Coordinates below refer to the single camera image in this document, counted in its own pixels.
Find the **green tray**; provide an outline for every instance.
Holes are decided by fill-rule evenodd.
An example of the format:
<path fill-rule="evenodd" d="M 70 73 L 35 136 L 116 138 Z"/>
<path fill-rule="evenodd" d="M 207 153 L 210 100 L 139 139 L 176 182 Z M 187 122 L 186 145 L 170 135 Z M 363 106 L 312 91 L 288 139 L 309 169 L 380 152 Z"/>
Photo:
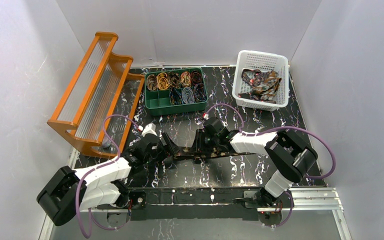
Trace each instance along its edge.
<path fill-rule="evenodd" d="M 208 94 L 207 87 L 204 80 L 203 71 L 201 68 L 185 68 L 185 69 L 176 69 L 176 70 L 167 70 L 167 71 L 155 71 L 149 72 L 145 75 L 145 81 L 147 80 L 149 75 L 155 75 L 157 77 L 160 73 L 178 73 L 179 76 L 182 75 L 183 72 L 198 71 L 202 76 L 202 83 L 204 84 L 204 93 L 205 93 L 205 101 L 195 102 L 189 104 L 180 104 L 180 105 L 172 105 L 170 103 L 170 89 L 167 90 L 155 90 L 149 91 L 145 82 L 145 106 L 148 109 L 149 113 L 152 116 L 159 115 L 168 115 L 168 114 L 179 114 L 179 113 L 187 113 L 187 112 L 196 112 L 205 110 L 208 102 Z M 176 88 L 178 91 L 182 92 L 182 88 Z"/>

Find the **black marble table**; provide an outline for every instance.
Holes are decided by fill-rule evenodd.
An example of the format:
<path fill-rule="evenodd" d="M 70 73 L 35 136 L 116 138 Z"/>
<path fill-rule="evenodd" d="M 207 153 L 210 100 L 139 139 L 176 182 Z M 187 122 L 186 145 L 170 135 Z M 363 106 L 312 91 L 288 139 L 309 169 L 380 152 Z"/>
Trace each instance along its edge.
<path fill-rule="evenodd" d="M 206 82 L 208 93 L 208 106 L 210 108 L 216 103 L 225 103 L 237 107 L 232 96 L 232 85 L 235 75 L 235 67 L 202 67 L 203 78 Z M 130 72 L 134 74 L 145 74 L 170 70 L 170 68 L 135 68 Z M 115 112 L 127 114 L 130 110 L 133 93 L 128 88 L 135 85 L 127 85 L 120 96 Z M 265 129 L 279 126 L 295 126 L 305 128 L 301 110 L 295 96 L 292 84 L 289 86 L 289 102 L 286 107 L 276 111 L 262 111 L 245 107 L 237 107 L 245 121 L 244 131 L 261 132 Z M 202 128 L 203 112 L 178 113 L 163 116 L 151 116 L 145 108 L 145 97 L 142 92 L 139 104 L 136 108 L 134 120 L 142 126 L 149 123 L 156 125 L 156 132 L 166 132 L 179 146 L 191 146 L 195 137 L 195 130 Z M 230 130 L 237 129 L 240 120 L 237 114 L 225 107 L 216 107 L 210 115 L 221 119 Z M 109 133 L 116 142 L 120 141 L 121 133 L 124 131 L 125 120 L 113 119 L 109 125 Z M 309 142 L 308 136 L 298 133 Z M 140 133 L 133 127 L 130 129 L 126 145 L 132 145 L 140 139 Z M 88 157 L 80 155 L 75 167 L 84 168 L 102 161 L 105 158 Z M 218 187 L 258 187 L 264 185 L 276 167 L 266 155 L 254 154 L 243 156 L 221 157 L 217 159 L 202 160 L 200 164 L 192 160 L 178 162 L 155 162 L 144 166 L 144 170 L 134 176 L 125 179 L 129 188 L 218 188 Z M 315 164 L 309 174 L 319 176 L 320 171 Z M 299 186 L 325 186 L 322 180 L 304 179 Z"/>

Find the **laundry basket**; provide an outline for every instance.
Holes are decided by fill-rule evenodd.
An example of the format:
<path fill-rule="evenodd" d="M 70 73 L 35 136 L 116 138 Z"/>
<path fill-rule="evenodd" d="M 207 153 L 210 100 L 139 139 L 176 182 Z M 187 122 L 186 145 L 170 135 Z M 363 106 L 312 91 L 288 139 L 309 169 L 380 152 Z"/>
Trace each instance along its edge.
<path fill-rule="evenodd" d="M 259 69 L 262 72 L 274 70 L 277 77 L 282 78 L 274 97 L 275 103 L 251 100 L 239 97 L 240 94 L 248 94 L 252 91 L 252 87 L 242 80 L 243 69 Z M 236 72 L 233 80 L 233 97 L 236 99 L 238 106 L 253 109 L 261 109 L 266 111 L 274 111 L 288 105 L 289 98 L 289 66 L 288 59 L 282 55 L 261 51 L 242 50 L 237 56 Z"/>

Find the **camouflage cloth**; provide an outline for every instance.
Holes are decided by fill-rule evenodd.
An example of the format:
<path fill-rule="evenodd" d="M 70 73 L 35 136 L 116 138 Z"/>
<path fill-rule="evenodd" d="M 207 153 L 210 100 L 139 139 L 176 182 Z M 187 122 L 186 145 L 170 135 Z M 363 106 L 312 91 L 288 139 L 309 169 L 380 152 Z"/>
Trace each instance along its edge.
<path fill-rule="evenodd" d="M 250 99 L 276 103 L 273 98 L 279 89 L 282 78 L 274 70 L 261 72 L 259 69 L 243 69 L 242 80 L 252 87 Z"/>

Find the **white wall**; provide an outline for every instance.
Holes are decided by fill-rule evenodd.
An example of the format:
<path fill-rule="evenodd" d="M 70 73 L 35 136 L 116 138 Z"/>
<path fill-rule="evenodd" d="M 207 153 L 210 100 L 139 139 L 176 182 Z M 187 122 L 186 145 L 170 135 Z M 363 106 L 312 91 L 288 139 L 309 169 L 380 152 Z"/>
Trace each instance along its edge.
<path fill-rule="evenodd" d="M 54 0 L 0 1 L 0 240 L 39 236 L 36 196 L 71 149 L 46 121 L 83 55 Z"/>
<path fill-rule="evenodd" d="M 236 64 L 241 50 L 291 59 L 321 0 L 57 0 L 84 50 L 96 31 L 134 66 Z"/>
<path fill-rule="evenodd" d="M 290 69 L 307 127 L 337 154 L 327 180 L 351 235 L 384 239 L 384 0 L 323 0 Z"/>

